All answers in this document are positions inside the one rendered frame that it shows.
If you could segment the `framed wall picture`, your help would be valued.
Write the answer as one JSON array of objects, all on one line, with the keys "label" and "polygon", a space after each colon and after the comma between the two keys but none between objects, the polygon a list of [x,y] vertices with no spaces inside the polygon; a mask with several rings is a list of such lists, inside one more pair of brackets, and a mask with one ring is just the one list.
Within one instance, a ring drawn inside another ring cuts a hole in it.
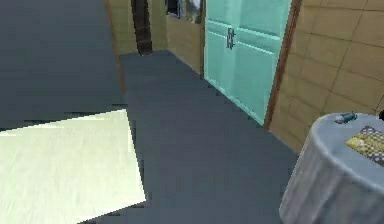
[{"label": "framed wall picture", "polygon": [[203,0],[164,0],[166,14],[190,23],[200,24]]}]

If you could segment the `yellow chequered cloth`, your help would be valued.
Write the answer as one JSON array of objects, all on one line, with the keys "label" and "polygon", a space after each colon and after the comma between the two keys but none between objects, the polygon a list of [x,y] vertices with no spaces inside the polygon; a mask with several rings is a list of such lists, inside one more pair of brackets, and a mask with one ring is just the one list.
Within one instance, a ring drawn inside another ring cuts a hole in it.
[{"label": "yellow chequered cloth", "polygon": [[371,161],[384,167],[384,132],[371,126],[363,127],[345,144]]}]

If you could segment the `round grey clothed table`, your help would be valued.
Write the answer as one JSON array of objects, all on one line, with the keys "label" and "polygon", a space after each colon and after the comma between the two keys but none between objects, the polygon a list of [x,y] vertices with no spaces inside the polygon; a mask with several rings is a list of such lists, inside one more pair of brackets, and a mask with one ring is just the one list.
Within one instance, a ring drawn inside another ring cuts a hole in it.
[{"label": "round grey clothed table", "polygon": [[384,224],[384,167],[346,145],[366,126],[384,132],[384,121],[337,117],[312,124],[281,200],[283,224]]}]

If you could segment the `small grey-blue bottle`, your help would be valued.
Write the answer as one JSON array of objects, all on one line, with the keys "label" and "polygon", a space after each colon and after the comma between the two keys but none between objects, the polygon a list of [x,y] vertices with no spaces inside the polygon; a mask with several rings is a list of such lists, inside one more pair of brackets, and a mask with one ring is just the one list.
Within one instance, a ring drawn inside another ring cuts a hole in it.
[{"label": "small grey-blue bottle", "polygon": [[348,112],[344,114],[340,114],[335,118],[335,123],[337,124],[346,124],[352,120],[356,120],[357,115],[354,112]]}]

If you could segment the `dark brown post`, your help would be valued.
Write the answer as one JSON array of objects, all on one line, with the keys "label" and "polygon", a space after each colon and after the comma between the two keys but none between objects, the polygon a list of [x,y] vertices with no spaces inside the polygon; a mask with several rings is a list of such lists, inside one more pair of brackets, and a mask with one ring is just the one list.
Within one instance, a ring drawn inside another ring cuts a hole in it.
[{"label": "dark brown post", "polygon": [[131,0],[137,50],[140,55],[152,53],[148,0]]}]

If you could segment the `turquoise room door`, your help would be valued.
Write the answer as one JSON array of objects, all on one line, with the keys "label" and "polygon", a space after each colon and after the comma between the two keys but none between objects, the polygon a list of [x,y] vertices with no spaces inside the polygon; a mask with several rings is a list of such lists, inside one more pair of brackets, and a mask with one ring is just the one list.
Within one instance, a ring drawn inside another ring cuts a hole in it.
[{"label": "turquoise room door", "polygon": [[[263,124],[292,0],[206,0],[204,77]],[[227,29],[235,31],[233,49]]]}]

